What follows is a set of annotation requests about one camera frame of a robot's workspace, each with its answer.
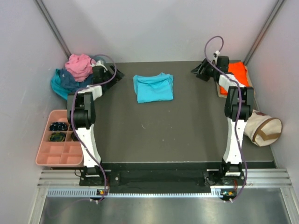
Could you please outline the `light blue t shirt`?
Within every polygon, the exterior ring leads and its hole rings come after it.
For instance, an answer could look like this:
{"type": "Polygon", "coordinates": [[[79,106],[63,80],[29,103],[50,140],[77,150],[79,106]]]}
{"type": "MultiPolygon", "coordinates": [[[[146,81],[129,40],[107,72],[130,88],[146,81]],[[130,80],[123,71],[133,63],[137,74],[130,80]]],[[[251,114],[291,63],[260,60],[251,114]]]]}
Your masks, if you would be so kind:
{"type": "Polygon", "coordinates": [[[133,86],[137,102],[141,104],[173,100],[173,81],[173,75],[165,73],[151,77],[133,76],[133,86]]]}

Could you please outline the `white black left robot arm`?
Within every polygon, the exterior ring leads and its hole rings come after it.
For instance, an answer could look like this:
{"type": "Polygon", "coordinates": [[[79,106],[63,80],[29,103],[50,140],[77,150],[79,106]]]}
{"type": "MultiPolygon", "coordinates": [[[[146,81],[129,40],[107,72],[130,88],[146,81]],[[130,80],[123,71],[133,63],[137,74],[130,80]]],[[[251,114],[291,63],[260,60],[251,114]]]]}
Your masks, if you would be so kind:
{"type": "Polygon", "coordinates": [[[80,170],[80,186],[107,186],[106,173],[101,166],[101,156],[97,150],[94,125],[96,112],[94,102],[103,92],[116,84],[124,75],[116,65],[93,67],[92,84],[81,87],[67,98],[67,119],[80,143],[83,166],[80,170]]]}

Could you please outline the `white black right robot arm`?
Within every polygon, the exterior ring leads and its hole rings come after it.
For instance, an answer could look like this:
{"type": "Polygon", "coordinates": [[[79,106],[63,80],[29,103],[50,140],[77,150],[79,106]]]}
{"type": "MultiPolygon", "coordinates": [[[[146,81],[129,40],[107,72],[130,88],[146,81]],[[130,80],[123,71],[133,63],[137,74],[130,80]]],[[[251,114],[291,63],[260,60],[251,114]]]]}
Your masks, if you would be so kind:
{"type": "Polygon", "coordinates": [[[235,75],[228,71],[229,57],[215,56],[214,60],[204,59],[191,73],[209,81],[211,78],[227,92],[224,113],[228,121],[226,150],[219,171],[206,172],[205,181],[210,185],[220,182],[228,185],[238,179],[243,180],[247,164],[242,152],[242,141],[246,124],[253,112],[254,89],[240,83],[235,75]]]}

